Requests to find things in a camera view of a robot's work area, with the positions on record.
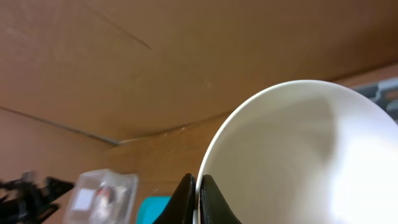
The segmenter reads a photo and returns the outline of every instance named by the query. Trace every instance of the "white bowl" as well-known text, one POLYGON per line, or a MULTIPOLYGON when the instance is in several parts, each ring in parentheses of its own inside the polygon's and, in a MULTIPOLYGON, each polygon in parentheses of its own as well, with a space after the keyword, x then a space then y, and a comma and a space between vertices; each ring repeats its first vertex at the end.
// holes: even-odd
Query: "white bowl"
POLYGON ((210 143, 197 198, 204 174, 242 223, 398 223, 398 127, 334 83, 287 82, 246 100, 210 143))

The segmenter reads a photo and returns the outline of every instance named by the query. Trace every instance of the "blue object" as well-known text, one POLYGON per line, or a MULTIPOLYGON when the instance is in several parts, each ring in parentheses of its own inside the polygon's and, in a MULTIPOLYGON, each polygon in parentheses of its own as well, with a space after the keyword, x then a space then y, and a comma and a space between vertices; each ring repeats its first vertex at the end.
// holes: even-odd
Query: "blue object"
POLYGON ((153 224, 163 212, 170 198, 170 196, 147 197, 139 207, 136 223, 153 224))

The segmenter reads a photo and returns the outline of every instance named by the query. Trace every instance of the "wooden surface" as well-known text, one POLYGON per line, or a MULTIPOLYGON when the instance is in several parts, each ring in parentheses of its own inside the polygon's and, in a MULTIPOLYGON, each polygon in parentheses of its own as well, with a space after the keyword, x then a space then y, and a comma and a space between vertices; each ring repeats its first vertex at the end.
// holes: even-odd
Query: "wooden surface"
MULTIPOLYGON (((0 110, 0 179, 14 180, 35 170, 36 183, 46 176, 75 182, 90 170, 104 168, 105 150, 112 145, 31 118, 0 110)), ((62 223, 71 192, 57 203, 61 209, 45 223, 62 223)))
MULTIPOLYGON (((348 87, 398 77, 398 65, 336 82, 348 87)), ((107 151, 108 165, 122 173, 139 175, 132 222, 142 201, 149 196, 171 195, 186 173, 197 177, 210 141, 229 113, 168 133, 138 139, 107 151)))
POLYGON ((114 140, 398 59, 391 0, 0 3, 0 106, 114 140))

